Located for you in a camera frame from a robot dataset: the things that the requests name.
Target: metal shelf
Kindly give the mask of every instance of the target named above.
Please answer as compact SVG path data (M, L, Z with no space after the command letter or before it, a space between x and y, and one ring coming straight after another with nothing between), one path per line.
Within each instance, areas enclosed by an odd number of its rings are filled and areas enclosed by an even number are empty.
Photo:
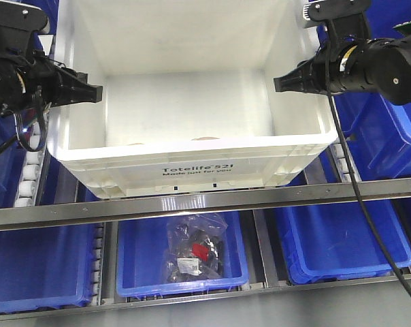
M411 197L411 178L359 182L359 188L364 200L407 198ZM356 200L350 183L330 183L5 208L0 209L0 230Z
M273 219L268 216L268 211L262 209L279 206L354 202L357 200L350 183L325 183L325 175L319 169L318 162L314 162L305 169L305 178L311 184L303 186L189 193L175 196L83 203L72 202L49 206L0 209L0 231L101 222L104 222L105 231L102 238L101 258L99 259L101 265L98 272L99 278L94 284L97 290L95 292L95 302L83 308L38 310L28 313L0 315L0 321L395 281L394 276L385 276L320 282L310 285L290 284L278 233L274 236L272 232L273 230L276 231L276 228L271 226ZM77 181L70 174L62 171L61 173L64 174L63 179L65 180L58 185L56 198L59 202L74 201L78 189ZM411 178L364 181L359 182L359 188L363 199L367 201L407 198L411 197ZM118 221L222 211L241 212L246 257L250 269L248 284L230 292L228 290L217 290L208 293L197 292L162 298L152 297L145 300L117 296L115 284ZM406 224L404 227L411 240L410 231L407 229ZM411 279L411 267L403 269L403 272L406 279Z
M49 311L38 310L28 313L0 315L0 321L75 315L106 310L133 309L175 303L218 300L256 294L298 292L302 290L396 281L395 276L389 275L385 277L372 277L347 281L320 282L309 285L291 285L284 267L284 259L282 258L280 246L276 244L279 240L274 240L274 237L272 237L273 233L271 233L271 230L274 230L274 228L271 228L270 223L273 219L270 219L272 216L269 214L269 212L266 212L265 214L264 211L245 211L242 213L241 224L247 261L250 270L255 271L252 273L250 272L250 281L248 284L234 290L216 290L212 292L196 292L164 297L153 296L143 300L120 298L117 296L114 287L116 278L118 224L116 222L107 223L104 227L105 234L103 238L105 242L103 246L103 256L101 258L103 267L100 270L101 278L98 281L99 293L97 295L97 304L82 308L65 308ZM406 279L411 279L411 267L404 269L404 277Z

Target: red object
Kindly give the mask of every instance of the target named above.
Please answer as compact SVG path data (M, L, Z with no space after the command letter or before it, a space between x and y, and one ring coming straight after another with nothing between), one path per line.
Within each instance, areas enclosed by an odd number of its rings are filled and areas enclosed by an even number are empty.
M192 245L192 254L195 257L198 257L199 259L201 259L203 261L207 261L208 248L204 247L203 245L193 243L193 245Z

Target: plastic bag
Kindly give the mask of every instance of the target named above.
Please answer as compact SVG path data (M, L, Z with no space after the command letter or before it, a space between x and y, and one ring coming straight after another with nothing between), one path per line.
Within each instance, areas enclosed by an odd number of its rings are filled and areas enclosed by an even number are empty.
M217 213L173 218L167 224L164 283L181 283L223 276L223 240L227 229Z

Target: black cable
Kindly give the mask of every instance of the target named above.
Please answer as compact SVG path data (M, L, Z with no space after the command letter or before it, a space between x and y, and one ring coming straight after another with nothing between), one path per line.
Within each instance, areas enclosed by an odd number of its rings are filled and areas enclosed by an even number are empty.
M44 110L44 112L47 112L47 110L49 109L49 104L46 106L46 109ZM27 125L23 126L22 129L26 129L29 128L30 126L32 126L36 121L39 121L38 119L40 119L40 117L36 116L35 118L33 118L29 123L27 123ZM43 142L43 145L45 145L45 139L46 139L46 128L41 128L41 126L39 126L39 129L41 130L41 136L39 139L39 143ZM13 143L15 143L15 141L19 141L17 134L14 134L13 136L11 136L10 139L6 140L5 142L0 144L0 154L2 154L4 151L6 151L6 149L13 145Z
M13 143L15 143L15 141L17 140L16 138L16 134L14 134L9 140L3 142L0 144L0 154L2 154L4 151L6 151L6 149L13 145Z
M344 159L346 161L346 165L349 170L349 176L350 180L352 182L352 188L354 189L355 196L357 197L357 201L361 206L361 210L363 211L363 214L366 218L367 224L370 227L370 230L372 231L373 235L375 236L376 242L378 243L381 252L384 254L384 257L387 259L387 262L390 264L391 268L393 269L393 272L395 273L397 279L399 282L402 284L404 287L405 291L407 291L408 295L411 297L411 286L410 284L405 280L404 276L402 275L400 269L396 266L395 261L391 257L391 254L389 253L389 250L387 249L386 245L384 244L384 241L382 240L375 223L372 219L372 216L370 215L365 202L363 201L363 197L361 196L361 192L357 183L357 180L355 178L355 173L352 168L352 163L350 161L350 155L348 152L348 148L346 146L346 139L344 137L342 128L340 127L340 121L337 115L337 112L335 111L335 104L333 102L333 96L331 94L331 85L330 85L330 75L329 75L329 59L331 57L331 42L327 43L327 58L325 60L325 83L327 86L327 96L328 96L328 102L329 102L329 107L331 109L331 113L333 115L333 120L335 124L335 128L337 130L337 134L339 136L340 144L342 145L343 148L343 154L344 154Z

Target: green circuit board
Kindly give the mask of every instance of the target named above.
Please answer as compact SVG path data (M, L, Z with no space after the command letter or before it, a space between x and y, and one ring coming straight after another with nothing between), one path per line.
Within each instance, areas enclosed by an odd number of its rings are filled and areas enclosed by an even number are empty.
M393 27L396 31L402 33L404 36L411 35L411 21Z

